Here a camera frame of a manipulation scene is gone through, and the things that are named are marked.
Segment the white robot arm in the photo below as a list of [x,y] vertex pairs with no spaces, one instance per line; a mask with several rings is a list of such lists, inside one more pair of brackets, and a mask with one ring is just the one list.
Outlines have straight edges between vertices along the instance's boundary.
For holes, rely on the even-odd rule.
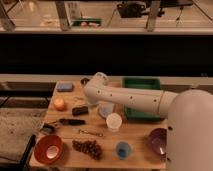
[[102,72],[83,92],[90,104],[108,101],[167,118],[167,171],[213,171],[213,94],[111,87]]

